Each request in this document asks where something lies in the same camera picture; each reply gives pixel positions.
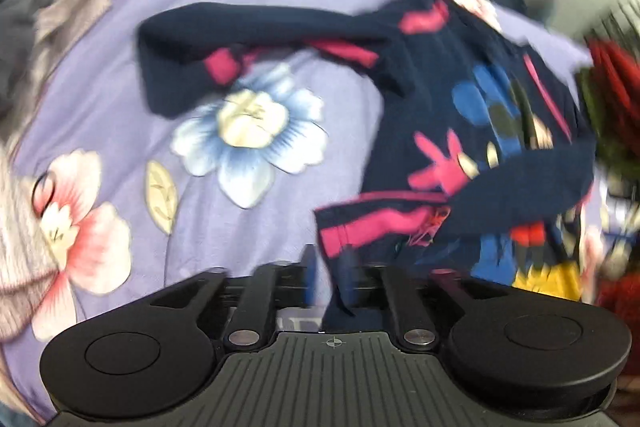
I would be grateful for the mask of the purple floral bed sheet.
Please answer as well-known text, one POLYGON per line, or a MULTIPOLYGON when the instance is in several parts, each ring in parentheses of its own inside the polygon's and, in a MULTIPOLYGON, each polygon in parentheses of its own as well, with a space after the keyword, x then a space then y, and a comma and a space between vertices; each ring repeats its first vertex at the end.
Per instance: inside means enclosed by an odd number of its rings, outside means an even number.
POLYGON ((608 426, 567 43, 454 0, 116 0, 15 167, 47 426, 608 426))

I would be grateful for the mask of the navy cartoon print sweatshirt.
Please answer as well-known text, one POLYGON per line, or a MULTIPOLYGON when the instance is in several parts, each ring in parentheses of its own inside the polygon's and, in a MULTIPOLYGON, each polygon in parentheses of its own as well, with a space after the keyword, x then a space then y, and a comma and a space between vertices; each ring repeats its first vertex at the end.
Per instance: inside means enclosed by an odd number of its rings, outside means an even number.
POLYGON ((194 3, 138 30, 149 108, 178 120, 172 151, 216 176, 240 208, 278 172, 326 156, 324 104, 294 69, 320 55, 365 75, 383 109, 359 193, 314 213, 335 261, 459 270, 577 300, 580 210, 594 140, 541 57, 451 0, 395 0, 370 13, 194 3))

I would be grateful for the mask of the green folded garment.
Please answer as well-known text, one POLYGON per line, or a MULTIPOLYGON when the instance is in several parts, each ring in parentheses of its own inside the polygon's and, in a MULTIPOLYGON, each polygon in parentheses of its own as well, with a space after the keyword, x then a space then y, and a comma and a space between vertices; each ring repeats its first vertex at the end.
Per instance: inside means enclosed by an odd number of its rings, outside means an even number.
POLYGON ((610 129, 606 118, 602 95, 591 79, 592 70, 582 68, 575 75, 582 110, 589 120, 596 137, 596 156, 600 164, 609 172, 622 178, 639 180, 639 158, 634 157, 623 141, 610 129))

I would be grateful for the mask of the red knit sweater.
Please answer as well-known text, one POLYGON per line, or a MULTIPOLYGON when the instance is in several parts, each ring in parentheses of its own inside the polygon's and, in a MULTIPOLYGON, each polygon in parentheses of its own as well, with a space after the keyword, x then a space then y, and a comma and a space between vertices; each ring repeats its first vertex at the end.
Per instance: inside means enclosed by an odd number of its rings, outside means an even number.
POLYGON ((614 41, 590 39, 587 46, 606 127, 639 157, 639 63, 614 41))

